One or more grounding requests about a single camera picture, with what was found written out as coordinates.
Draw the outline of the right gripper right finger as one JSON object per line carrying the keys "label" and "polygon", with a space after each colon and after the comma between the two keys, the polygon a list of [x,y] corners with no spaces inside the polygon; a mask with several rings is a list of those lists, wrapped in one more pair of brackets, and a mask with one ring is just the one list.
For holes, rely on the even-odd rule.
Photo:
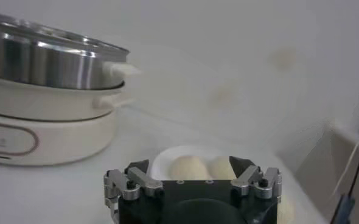
{"label": "right gripper right finger", "polygon": [[236,179],[231,180],[231,186],[241,197],[251,192],[259,200],[271,200],[280,203],[282,200],[282,173],[276,167],[267,168],[263,172],[260,166],[249,159],[229,156],[229,163]]}

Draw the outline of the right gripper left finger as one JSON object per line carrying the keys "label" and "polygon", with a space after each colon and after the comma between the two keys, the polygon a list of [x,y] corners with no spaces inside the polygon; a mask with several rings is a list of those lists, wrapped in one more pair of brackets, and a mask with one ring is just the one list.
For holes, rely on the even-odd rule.
{"label": "right gripper left finger", "polygon": [[136,201],[141,196],[155,198],[164,191],[162,181],[147,175],[149,160],[130,163],[123,171],[107,170],[103,176],[105,205],[110,211],[117,211],[119,199]]}

